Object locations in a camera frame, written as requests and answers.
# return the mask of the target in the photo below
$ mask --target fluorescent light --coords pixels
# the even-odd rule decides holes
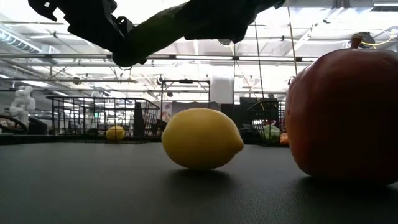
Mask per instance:
[[[293,62],[292,57],[239,57],[240,60],[260,60],[260,61],[279,61],[279,62]]]
[[[64,94],[64,93],[61,93],[61,92],[58,92],[58,91],[53,91],[53,93],[58,94],[60,96],[68,96],[67,94]]]
[[[147,59],[169,59],[168,55],[150,55]]]
[[[73,105],[71,103],[63,103],[63,106],[67,106],[67,107],[79,107],[78,105]]]
[[[303,58],[301,61],[302,62],[314,62],[318,60],[318,58]]]
[[[398,6],[398,3],[374,3],[374,6]]]
[[[49,84],[46,84],[44,82],[39,82],[39,81],[21,81],[23,83],[33,85],[33,86],[38,86],[38,87],[49,87]]]
[[[324,41],[324,40],[307,40],[305,44],[312,45],[326,45],[326,44],[342,44],[347,42],[347,40],[336,40],[336,41]]]
[[[175,56],[176,59],[185,59],[185,60],[232,60],[232,56],[185,56],[178,55]]]
[[[30,37],[31,39],[43,39],[43,38],[52,38],[54,37],[53,35],[36,35],[36,36],[32,36]]]
[[[91,98],[79,98],[81,101],[94,101],[94,99]]]

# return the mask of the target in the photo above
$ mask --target black wire basket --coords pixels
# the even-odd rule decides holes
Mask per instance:
[[[269,147],[289,146],[281,141],[286,135],[285,101],[260,101],[248,108],[248,116],[253,142]]]
[[[111,142],[107,130],[123,128],[124,144],[160,141],[160,108],[142,98],[48,96],[52,100],[52,128],[56,139],[73,142]]]

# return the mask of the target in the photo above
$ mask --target hanging cable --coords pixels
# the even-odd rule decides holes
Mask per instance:
[[[236,55],[236,47],[235,47],[235,45],[234,45],[233,48],[232,48],[232,45],[230,45],[229,47],[231,48],[232,54],[235,56],[235,55]],[[236,72],[235,72],[235,71],[236,71],[236,69],[235,69],[235,68],[236,68],[236,65],[238,66],[238,69],[239,69],[239,71],[241,72],[241,74],[242,74],[242,76],[243,76],[243,78],[244,78],[244,81],[248,84],[249,90],[253,92],[253,95],[254,95],[254,97],[256,98],[256,100],[257,100],[258,102],[260,102],[260,99],[257,97],[256,92],[253,90],[253,87],[250,85],[248,79],[246,78],[245,74],[243,73],[240,64],[239,64],[237,61],[235,61],[235,60],[234,60],[234,75],[235,75],[235,73],[236,73]]]
[[[392,40],[392,38],[393,37],[390,36],[390,38],[387,41],[384,41],[384,42],[381,42],[381,43],[378,43],[378,44],[370,44],[370,43],[366,43],[366,42],[361,42],[361,44],[366,44],[366,45],[369,45],[369,46],[380,46],[382,44],[386,44],[386,43],[390,42],[390,40]]]
[[[296,75],[298,74],[297,71],[297,59],[296,59],[296,50],[294,47],[294,38],[293,38],[293,27],[292,27],[292,18],[290,16],[290,7],[289,7],[289,0],[287,1],[287,14],[289,15],[289,27],[290,27],[290,38],[292,40],[292,50],[293,50],[293,60],[294,60],[294,69],[296,72]]]
[[[256,30],[257,56],[258,56],[258,61],[259,61],[261,93],[262,93],[262,99],[264,99],[264,87],[263,87],[263,84],[262,84],[262,72],[261,72],[261,61],[260,61],[259,36],[258,36],[258,33],[257,33],[257,23],[255,21],[254,21],[254,28]]]

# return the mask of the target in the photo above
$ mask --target white robot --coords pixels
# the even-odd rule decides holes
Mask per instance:
[[[15,92],[15,100],[11,103],[10,114],[17,116],[18,120],[28,127],[29,111],[36,108],[35,99],[30,97],[33,88],[31,86],[20,86]]]

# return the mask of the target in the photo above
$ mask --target yellow lemon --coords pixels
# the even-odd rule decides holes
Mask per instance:
[[[221,167],[243,148],[235,123],[225,114],[206,108],[174,115],[163,132],[162,144],[171,160],[195,170]]]
[[[106,139],[109,141],[120,141],[124,139],[124,129],[120,126],[113,126],[106,131]]]

